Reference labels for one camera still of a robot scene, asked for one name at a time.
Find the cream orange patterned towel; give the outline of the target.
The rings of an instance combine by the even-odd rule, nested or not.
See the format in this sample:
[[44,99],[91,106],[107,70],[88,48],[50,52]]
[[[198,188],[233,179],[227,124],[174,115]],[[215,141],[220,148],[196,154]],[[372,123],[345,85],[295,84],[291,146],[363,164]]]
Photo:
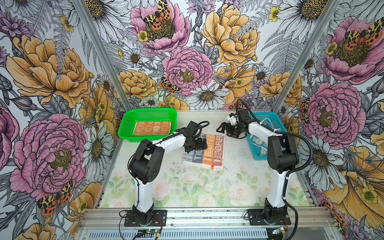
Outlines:
[[207,141],[206,150],[196,150],[184,153],[182,164],[187,166],[208,168],[215,171],[224,168],[225,137],[220,135],[202,134]]

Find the teal plastic basket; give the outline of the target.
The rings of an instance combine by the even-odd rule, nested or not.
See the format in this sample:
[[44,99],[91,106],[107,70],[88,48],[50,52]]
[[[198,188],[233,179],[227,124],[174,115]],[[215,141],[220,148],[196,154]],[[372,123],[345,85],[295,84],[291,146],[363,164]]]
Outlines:
[[[279,116],[273,112],[256,112],[255,117],[272,130],[287,132]],[[264,127],[251,126],[251,131],[247,134],[247,141],[250,146],[253,158],[256,161],[266,161],[268,155],[268,137],[271,134],[267,133]]]

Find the orange bunny towel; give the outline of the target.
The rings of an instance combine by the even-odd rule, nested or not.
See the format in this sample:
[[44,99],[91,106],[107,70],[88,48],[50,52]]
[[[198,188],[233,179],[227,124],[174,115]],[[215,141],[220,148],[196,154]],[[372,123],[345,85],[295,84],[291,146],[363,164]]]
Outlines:
[[172,122],[169,121],[142,121],[136,122],[134,136],[165,136],[171,131]]

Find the green plastic basket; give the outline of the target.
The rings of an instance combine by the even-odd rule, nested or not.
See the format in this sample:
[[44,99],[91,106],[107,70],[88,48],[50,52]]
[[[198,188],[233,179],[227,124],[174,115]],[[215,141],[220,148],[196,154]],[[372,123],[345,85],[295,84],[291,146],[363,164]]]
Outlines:
[[177,111],[170,108],[130,110],[122,118],[118,136],[129,142],[159,140],[177,129],[177,118]]

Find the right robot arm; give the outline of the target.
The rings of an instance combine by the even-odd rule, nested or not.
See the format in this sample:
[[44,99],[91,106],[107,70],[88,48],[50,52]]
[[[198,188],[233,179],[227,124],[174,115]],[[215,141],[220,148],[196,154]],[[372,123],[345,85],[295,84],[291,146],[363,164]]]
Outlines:
[[240,139],[241,134],[249,134],[268,145],[267,161],[276,175],[271,180],[271,190],[265,198],[264,208],[247,210],[246,219],[250,225],[290,225],[286,192],[290,174],[299,163],[295,137],[273,129],[271,124],[266,125],[246,109],[231,113],[228,121],[222,123],[216,132],[234,139]]

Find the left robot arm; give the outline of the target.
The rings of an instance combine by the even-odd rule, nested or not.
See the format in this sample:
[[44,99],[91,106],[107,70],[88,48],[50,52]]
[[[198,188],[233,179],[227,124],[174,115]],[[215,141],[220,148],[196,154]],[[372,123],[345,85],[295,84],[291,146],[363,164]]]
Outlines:
[[125,227],[165,225],[167,211],[154,211],[152,183],[160,173],[166,154],[179,148],[183,148],[185,153],[208,148],[207,140],[201,137],[201,133],[209,124],[209,121],[191,121],[187,127],[177,129],[160,140],[145,139],[140,142],[128,161],[128,170],[136,181],[137,190],[132,210],[125,216]]

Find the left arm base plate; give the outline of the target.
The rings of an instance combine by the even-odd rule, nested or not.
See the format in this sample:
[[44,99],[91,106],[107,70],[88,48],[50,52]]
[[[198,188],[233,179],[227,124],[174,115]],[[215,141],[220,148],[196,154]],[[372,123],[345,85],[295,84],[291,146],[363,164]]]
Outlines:
[[129,211],[125,217],[125,227],[164,227],[167,222],[167,210],[150,210],[142,213],[134,210]]

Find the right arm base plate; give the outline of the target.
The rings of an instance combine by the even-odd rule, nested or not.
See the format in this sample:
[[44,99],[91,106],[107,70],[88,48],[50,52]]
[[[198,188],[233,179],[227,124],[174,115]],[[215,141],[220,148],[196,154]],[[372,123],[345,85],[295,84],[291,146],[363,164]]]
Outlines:
[[244,218],[249,221],[251,226],[289,226],[292,223],[288,212],[283,209],[277,209],[276,211],[267,209],[249,209]]

